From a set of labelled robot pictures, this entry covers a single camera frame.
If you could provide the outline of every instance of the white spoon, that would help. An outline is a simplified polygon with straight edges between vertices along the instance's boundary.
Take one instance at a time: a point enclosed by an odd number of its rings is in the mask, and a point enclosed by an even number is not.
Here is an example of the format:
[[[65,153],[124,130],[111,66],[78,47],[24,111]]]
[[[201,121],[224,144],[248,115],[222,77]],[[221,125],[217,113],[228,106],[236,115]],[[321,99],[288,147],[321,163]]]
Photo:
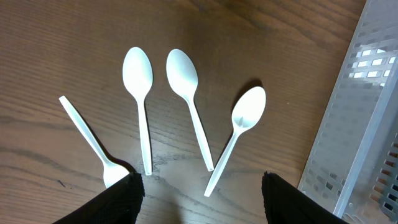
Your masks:
[[[173,91],[188,103],[201,154],[205,160],[207,169],[212,171],[214,170],[214,165],[211,159],[210,148],[193,100],[198,87],[198,75],[195,66],[193,66],[192,61],[184,52],[174,49],[167,57],[166,72],[167,79],[169,79]]]
[[[138,104],[139,135],[146,175],[152,174],[152,158],[144,102],[153,81],[154,76],[147,55],[139,47],[133,47],[124,58],[123,83]]]
[[[81,118],[77,110],[72,106],[72,104],[68,101],[65,96],[60,97],[60,102],[62,106],[67,111],[70,119],[76,125],[77,129],[79,129],[80,133],[87,140],[88,144],[94,149],[95,153],[101,159],[102,164],[104,165],[104,183],[106,188],[112,186],[117,181],[121,180],[123,177],[129,174],[129,171],[119,164],[115,164],[111,162],[106,156],[101,146],[98,144],[96,139],[88,128],[87,124]]]
[[[236,140],[238,140],[238,137],[243,132],[253,128],[253,126],[257,124],[265,107],[266,92],[259,86],[245,92],[245,94],[236,103],[234,110],[232,111],[232,125],[234,127],[234,133],[232,134],[228,145],[225,147],[225,150],[217,163],[216,169],[211,174],[205,191],[206,197],[209,197],[214,187],[216,187],[217,181],[223,173],[232,149],[235,146]]]

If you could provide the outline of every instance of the black object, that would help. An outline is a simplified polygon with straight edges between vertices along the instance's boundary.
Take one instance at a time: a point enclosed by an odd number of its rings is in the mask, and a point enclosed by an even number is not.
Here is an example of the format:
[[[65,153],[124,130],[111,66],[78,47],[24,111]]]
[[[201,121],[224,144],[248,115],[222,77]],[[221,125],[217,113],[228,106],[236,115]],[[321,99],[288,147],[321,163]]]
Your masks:
[[[277,174],[265,172],[261,189],[268,224],[347,224]]]
[[[55,223],[135,223],[144,196],[141,175],[132,172]]]

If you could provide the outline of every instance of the spoon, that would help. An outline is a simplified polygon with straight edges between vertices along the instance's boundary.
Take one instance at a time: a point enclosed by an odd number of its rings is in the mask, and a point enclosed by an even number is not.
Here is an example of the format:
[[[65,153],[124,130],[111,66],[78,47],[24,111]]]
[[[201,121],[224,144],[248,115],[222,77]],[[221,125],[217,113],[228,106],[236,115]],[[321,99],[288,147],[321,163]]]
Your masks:
[[[101,159],[102,164],[104,165],[104,183],[106,188],[112,186],[117,181],[121,180],[123,177],[129,174],[129,171],[123,166],[111,162],[106,156],[101,146],[96,141],[93,133],[91,133],[87,124],[83,120],[83,118],[79,115],[77,110],[73,107],[73,105],[68,101],[65,96],[60,97],[60,102],[62,106],[67,111],[70,119],[72,119],[73,123],[76,125],[77,129],[79,129],[80,133],[87,140],[88,144],[94,149],[95,153]]]
[[[238,140],[238,137],[243,132],[253,128],[253,126],[257,124],[265,107],[266,92],[259,86],[245,92],[245,94],[236,103],[234,110],[232,111],[232,125],[234,132],[217,163],[216,169],[211,174],[205,191],[206,197],[209,197],[214,187],[216,187],[217,181],[223,173],[232,149],[235,146],[236,140]]]
[[[193,100],[198,87],[198,75],[195,66],[193,66],[192,61],[184,52],[174,49],[167,57],[166,72],[167,79],[173,91],[188,103],[201,154],[205,160],[207,169],[212,171],[214,170],[214,165],[211,159],[210,148]]]
[[[152,158],[144,102],[153,81],[154,76],[147,55],[139,47],[131,48],[123,62],[123,83],[138,104],[141,153],[146,175],[152,174]]]

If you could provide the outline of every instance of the scratch on table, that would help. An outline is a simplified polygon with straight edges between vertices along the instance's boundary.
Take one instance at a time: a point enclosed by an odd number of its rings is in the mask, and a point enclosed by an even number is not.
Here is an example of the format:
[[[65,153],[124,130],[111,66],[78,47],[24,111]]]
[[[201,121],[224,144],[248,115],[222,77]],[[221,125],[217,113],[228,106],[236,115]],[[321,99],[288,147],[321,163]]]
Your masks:
[[[61,182],[61,180],[58,180],[58,183],[60,183],[62,185],[62,187],[66,188],[66,186],[64,186],[64,184]]]

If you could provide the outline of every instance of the wooden table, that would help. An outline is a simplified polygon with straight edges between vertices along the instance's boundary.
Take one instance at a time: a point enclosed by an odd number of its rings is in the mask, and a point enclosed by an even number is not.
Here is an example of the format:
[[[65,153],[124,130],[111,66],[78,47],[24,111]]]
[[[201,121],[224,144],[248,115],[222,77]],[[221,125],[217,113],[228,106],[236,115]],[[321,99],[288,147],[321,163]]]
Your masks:
[[[264,223],[261,177],[297,186],[365,0],[0,2],[0,223],[51,223],[105,189],[102,163],[58,98],[66,95],[114,157],[143,172],[137,105],[122,81],[142,48],[152,176],[137,223]],[[239,139],[210,198],[186,103],[165,62],[178,48],[199,77],[195,101],[214,163],[242,90],[267,106]]]

